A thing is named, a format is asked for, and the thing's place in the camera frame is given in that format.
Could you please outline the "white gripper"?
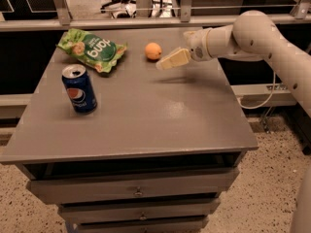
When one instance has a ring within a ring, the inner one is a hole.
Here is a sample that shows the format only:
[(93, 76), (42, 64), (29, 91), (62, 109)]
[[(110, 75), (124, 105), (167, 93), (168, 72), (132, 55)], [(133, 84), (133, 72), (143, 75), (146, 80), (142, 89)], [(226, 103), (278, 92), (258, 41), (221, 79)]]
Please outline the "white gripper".
[(166, 70), (186, 65), (191, 59), (195, 61), (209, 61), (212, 59), (207, 48), (210, 28), (184, 33), (187, 49), (176, 48), (168, 55), (163, 56), (156, 64), (158, 70)]

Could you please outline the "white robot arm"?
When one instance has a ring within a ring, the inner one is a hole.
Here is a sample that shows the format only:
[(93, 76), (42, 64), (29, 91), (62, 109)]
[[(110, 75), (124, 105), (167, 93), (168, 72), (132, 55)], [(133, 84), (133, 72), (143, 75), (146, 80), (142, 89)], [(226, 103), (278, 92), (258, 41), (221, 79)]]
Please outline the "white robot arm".
[[(310, 112), (310, 55), (282, 36), (266, 14), (249, 11), (231, 25), (187, 31), (184, 38), (187, 48), (165, 56), (160, 68), (190, 59), (263, 60)], [(310, 158), (291, 130), (257, 138), (259, 150), (245, 155), (239, 177), (199, 233), (311, 233)]]

